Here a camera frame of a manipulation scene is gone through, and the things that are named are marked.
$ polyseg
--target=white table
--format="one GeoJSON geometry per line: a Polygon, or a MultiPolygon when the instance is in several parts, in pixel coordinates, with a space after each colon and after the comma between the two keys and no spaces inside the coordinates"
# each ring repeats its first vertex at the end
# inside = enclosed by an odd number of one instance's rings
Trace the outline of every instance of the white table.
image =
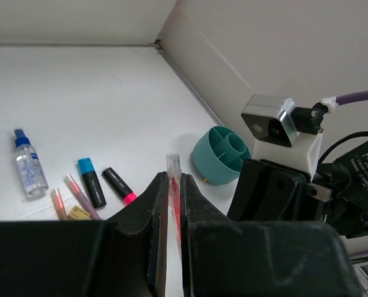
{"type": "MultiPolygon", "coordinates": [[[[29,201],[14,163],[14,128],[37,149],[50,189],[66,209],[76,205],[63,183],[76,162],[90,157],[97,173],[111,166],[140,194],[165,155],[177,152],[184,173],[227,212],[236,181],[212,186],[190,161],[214,121],[154,48],[0,46],[0,220],[56,220],[51,197],[29,201]]],[[[124,207],[104,179],[107,219],[124,207]]],[[[169,217],[166,296],[182,296],[181,262],[169,217]]]]}

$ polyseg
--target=blue bottle cap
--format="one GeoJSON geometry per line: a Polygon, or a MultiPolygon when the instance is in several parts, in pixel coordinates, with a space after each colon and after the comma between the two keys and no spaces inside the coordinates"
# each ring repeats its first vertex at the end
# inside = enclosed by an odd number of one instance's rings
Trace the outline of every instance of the blue bottle cap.
{"type": "Polygon", "coordinates": [[[22,129],[15,129],[15,136],[16,136],[15,140],[16,148],[20,147],[23,144],[31,145],[30,139],[28,139],[25,136],[24,131],[22,129]]]}
{"type": "Polygon", "coordinates": [[[90,158],[83,158],[78,160],[79,171],[81,174],[95,171],[90,158]]]}

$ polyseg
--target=teal cup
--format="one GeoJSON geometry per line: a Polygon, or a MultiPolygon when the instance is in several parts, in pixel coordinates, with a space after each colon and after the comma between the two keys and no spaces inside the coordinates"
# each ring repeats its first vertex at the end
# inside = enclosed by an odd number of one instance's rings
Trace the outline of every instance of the teal cup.
{"type": "Polygon", "coordinates": [[[228,184],[238,178],[243,160],[251,157],[245,142],[222,126],[200,138],[192,154],[196,169],[212,184],[228,184]]]}

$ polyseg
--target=purple cable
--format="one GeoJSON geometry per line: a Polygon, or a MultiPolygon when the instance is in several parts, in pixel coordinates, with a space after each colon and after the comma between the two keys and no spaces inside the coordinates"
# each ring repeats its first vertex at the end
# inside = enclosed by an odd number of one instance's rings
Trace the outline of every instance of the purple cable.
{"type": "Polygon", "coordinates": [[[337,96],[336,102],[338,105],[368,100],[368,91],[350,93],[342,96],[337,96]]]}

